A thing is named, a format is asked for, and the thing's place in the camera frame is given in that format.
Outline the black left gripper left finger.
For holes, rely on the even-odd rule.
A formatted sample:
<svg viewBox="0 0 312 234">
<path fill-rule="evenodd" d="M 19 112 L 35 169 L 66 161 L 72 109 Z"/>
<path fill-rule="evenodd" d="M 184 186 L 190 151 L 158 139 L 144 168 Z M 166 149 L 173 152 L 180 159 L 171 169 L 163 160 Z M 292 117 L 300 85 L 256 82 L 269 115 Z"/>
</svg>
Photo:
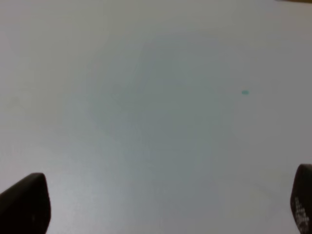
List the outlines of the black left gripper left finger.
<svg viewBox="0 0 312 234">
<path fill-rule="evenodd" d="M 50 220 L 50 197 L 43 173 L 31 173 L 0 194 L 2 234 L 45 234 Z"/>
</svg>

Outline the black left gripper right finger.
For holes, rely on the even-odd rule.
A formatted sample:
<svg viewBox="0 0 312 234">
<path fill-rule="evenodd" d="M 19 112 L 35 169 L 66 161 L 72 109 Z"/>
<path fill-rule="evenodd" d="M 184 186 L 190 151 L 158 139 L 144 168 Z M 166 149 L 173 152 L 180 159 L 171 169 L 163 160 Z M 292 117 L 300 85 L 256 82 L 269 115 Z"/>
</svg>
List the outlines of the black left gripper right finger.
<svg viewBox="0 0 312 234">
<path fill-rule="evenodd" d="M 290 207 L 301 234 L 312 233 L 312 165 L 300 164 L 296 170 Z"/>
</svg>

